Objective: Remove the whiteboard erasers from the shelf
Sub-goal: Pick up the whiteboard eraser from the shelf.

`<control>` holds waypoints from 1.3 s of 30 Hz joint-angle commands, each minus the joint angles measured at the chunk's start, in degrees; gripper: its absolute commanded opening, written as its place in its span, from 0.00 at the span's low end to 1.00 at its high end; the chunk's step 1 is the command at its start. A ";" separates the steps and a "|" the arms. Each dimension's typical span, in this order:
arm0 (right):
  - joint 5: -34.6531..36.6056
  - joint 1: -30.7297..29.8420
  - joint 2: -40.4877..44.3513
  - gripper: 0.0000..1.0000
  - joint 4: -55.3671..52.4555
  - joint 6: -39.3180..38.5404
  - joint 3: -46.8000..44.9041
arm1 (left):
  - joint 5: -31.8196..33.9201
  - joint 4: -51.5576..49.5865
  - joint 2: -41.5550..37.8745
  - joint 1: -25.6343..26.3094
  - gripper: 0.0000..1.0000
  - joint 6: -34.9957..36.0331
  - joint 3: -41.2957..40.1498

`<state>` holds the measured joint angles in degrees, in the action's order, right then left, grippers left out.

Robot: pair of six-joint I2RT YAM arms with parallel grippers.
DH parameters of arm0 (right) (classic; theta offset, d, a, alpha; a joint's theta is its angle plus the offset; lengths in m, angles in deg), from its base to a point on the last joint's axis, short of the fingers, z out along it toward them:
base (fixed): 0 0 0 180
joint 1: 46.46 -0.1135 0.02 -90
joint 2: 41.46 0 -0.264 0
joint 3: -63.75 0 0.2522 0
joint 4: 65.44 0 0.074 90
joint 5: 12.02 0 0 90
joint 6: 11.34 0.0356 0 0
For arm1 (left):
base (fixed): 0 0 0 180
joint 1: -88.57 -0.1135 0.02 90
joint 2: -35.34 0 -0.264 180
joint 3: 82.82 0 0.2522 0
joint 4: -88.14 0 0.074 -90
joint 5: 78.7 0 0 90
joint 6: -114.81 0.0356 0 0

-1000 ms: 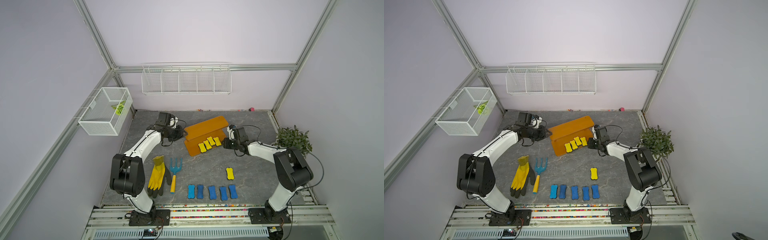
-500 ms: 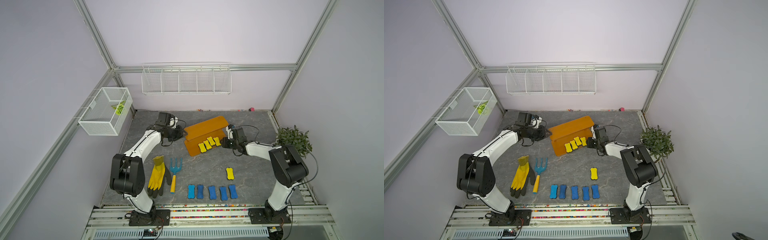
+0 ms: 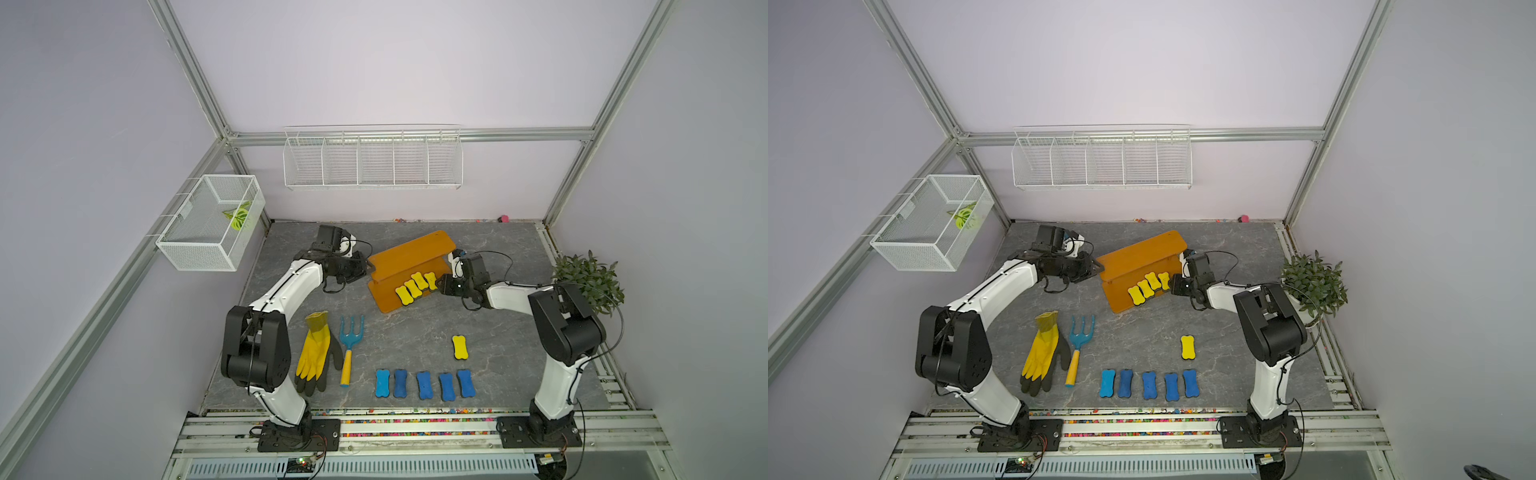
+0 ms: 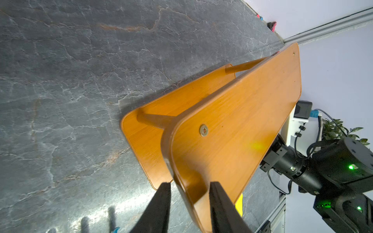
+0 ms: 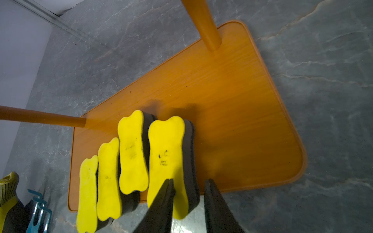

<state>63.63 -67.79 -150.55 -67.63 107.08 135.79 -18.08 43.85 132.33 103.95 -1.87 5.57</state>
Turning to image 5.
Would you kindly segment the yellow whiteboard eraser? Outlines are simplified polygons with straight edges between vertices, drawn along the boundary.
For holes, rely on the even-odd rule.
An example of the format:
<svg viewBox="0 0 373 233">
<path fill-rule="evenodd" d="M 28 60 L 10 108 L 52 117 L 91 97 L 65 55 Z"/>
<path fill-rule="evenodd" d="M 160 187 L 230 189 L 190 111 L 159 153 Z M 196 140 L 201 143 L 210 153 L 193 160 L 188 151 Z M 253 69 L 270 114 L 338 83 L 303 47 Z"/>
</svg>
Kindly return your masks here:
<svg viewBox="0 0 373 233">
<path fill-rule="evenodd" d="M 166 179 L 172 179 L 176 194 L 173 218 L 184 219 L 200 201 L 194 156 L 194 126 L 179 116 L 154 121 L 149 128 L 150 181 L 147 205 L 150 207 Z"/>
<path fill-rule="evenodd" d="M 98 151 L 97 216 L 100 221 L 119 219 L 139 205 L 139 192 L 129 195 L 121 193 L 119 175 L 119 139 L 115 137 L 103 143 Z"/>
<path fill-rule="evenodd" d="M 141 110 L 123 117 L 118 123 L 121 173 L 119 187 L 123 194 L 143 192 L 149 185 L 150 143 L 148 131 L 154 115 Z"/>
<path fill-rule="evenodd" d="M 110 225 L 113 218 L 101 221 L 97 217 L 97 172 L 98 156 L 93 155 L 85 159 L 80 166 L 79 205 L 76 219 L 76 228 L 79 233 L 95 233 Z"/>
</svg>

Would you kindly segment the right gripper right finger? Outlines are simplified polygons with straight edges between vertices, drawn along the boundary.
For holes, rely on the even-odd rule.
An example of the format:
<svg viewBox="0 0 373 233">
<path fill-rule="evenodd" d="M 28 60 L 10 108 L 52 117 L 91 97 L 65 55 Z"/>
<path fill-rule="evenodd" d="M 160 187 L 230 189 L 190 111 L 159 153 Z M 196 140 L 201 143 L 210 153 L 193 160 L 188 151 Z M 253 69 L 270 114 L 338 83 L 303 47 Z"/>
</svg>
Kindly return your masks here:
<svg viewBox="0 0 373 233">
<path fill-rule="evenodd" d="M 205 222 L 208 233 L 243 233 L 215 182 L 205 180 Z"/>
</svg>

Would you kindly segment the orange two-tier wooden shelf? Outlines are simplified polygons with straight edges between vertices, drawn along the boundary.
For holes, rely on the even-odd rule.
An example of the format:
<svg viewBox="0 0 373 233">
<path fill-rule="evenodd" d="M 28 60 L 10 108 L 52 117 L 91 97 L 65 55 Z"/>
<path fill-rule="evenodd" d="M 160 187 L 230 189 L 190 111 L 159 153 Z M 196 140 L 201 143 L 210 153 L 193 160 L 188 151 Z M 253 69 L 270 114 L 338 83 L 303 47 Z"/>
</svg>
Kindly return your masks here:
<svg viewBox="0 0 373 233">
<path fill-rule="evenodd" d="M 305 173 L 305 147 L 246 25 L 216 26 L 206 1 L 183 5 L 201 39 L 81 117 L 1 107 L 2 120 L 74 128 L 70 211 L 78 209 L 80 164 L 137 109 L 193 123 L 201 190 L 206 179 L 231 192 L 292 183 Z"/>
</svg>

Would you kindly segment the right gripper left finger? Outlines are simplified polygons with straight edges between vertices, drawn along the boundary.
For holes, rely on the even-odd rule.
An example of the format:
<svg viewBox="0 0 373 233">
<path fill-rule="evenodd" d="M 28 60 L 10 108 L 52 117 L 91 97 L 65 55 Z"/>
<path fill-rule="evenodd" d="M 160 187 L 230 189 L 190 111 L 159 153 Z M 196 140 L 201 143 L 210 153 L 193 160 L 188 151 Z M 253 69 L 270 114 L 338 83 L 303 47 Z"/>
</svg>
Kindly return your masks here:
<svg viewBox="0 0 373 233">
<path fill-rule="evenodd" d="M 134 233 L 170 233 L 175 194 L 173 179 L 166 179 Z"/>
</svg>

